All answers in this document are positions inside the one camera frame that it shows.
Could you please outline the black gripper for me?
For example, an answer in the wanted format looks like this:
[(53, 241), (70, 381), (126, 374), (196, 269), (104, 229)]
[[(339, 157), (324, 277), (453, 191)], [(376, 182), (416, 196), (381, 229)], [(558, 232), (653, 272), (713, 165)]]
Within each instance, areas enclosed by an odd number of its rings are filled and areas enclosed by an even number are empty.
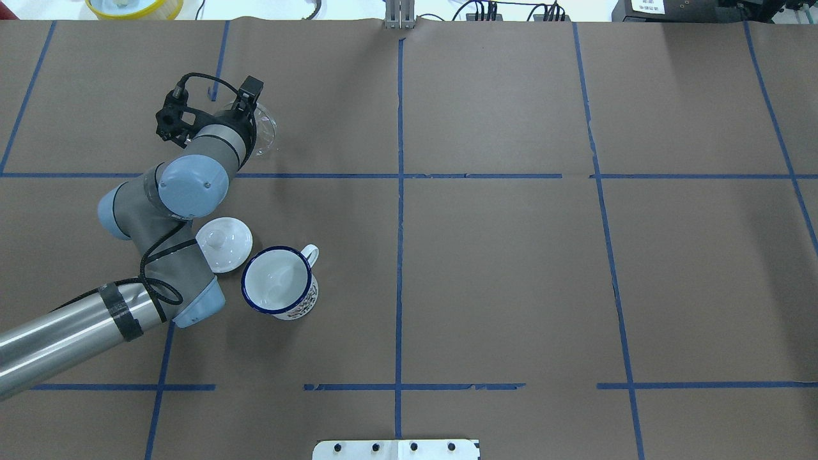
[(258, 136), (256, 110), (263, 86), (264, 84), (260, 79), (248, 75), (239, 87), (231, 87), (231, 91), (235, 96), (229, 110), (231, 111), (231, 119), (237, 120), (242, 127), (247, 128), (251, 139)]

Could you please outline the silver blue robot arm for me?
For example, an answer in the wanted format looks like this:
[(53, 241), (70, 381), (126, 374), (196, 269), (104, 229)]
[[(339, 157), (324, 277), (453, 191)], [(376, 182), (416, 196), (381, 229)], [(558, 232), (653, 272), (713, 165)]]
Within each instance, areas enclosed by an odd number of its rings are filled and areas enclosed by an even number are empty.
[(100, 233), (87, 238), (87, 219), (72, 212), (91, 200), (82, 187), (94, 174), (23, 174), (4, 187), (2, 198), (20, 192), (20, 229), (47, 232), (32, 250), (12, 242), (2, 265), (2, 286), (12, 300), (32, 300), (58, 288), (59, 274), (81, 275), (90, 268), (114, 268), (125, 279), (102, 275), (99, 285), (39, 318), (2, 334), (2, 402), (38, 390), (166, 392), (169, 350), (163, 352), (154, 385), (47, 385), (46, 381), (106, 350), (143, 337), (160, 325), (198, 323), (225, 304), (216, 274), (192, 232), (192, 221), (212, 213), (231, 180), (251, 156), (256, 139), (254, 111), (262, 82), (249, 77), (235, 90), (230, 107), (208, 114), (189, 107), (183, 77), (156, 114), (156, 133), (181, 146), (182, 153), (125, 181), (100, 198), (100, 229), (125, 240), (114, 247)]

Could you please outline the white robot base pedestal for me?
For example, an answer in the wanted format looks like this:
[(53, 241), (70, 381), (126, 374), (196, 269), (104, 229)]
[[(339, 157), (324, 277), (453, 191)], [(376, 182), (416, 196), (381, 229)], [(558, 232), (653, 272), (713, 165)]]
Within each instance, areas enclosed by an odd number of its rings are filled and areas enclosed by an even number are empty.
[(313, 459), (480, 459), (478, 440), (325, 440)]

